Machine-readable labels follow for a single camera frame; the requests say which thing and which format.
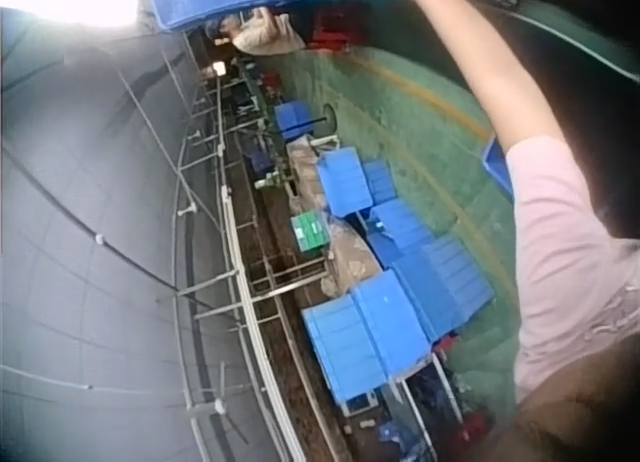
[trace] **blue bin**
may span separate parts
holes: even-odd
[[[278,128],[285,142],[290,142],[313,132],[311,109],[300,100],[293,100],[274,107]]]
[[[495,135],[489,141],[489,145],[484,149],[482,165],[484,165],[485,170],[491,178],[495,180],[500,188],[513,200],[513,186],[511,185],[507,161]]]

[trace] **clothing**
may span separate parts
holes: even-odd
[[[640,332],[639,242],[613,239],[563,141],[506,156],[514,190],[520,349],[518,402],[561,367]]]
[[[288,14],[274,15],[279,35],[269,40],[267,20],[252,17],[242,25],[242,32],[232,42],[238,50],[249,55],[281,55],[296,52],[305,48],[304,41],[293,30]]]

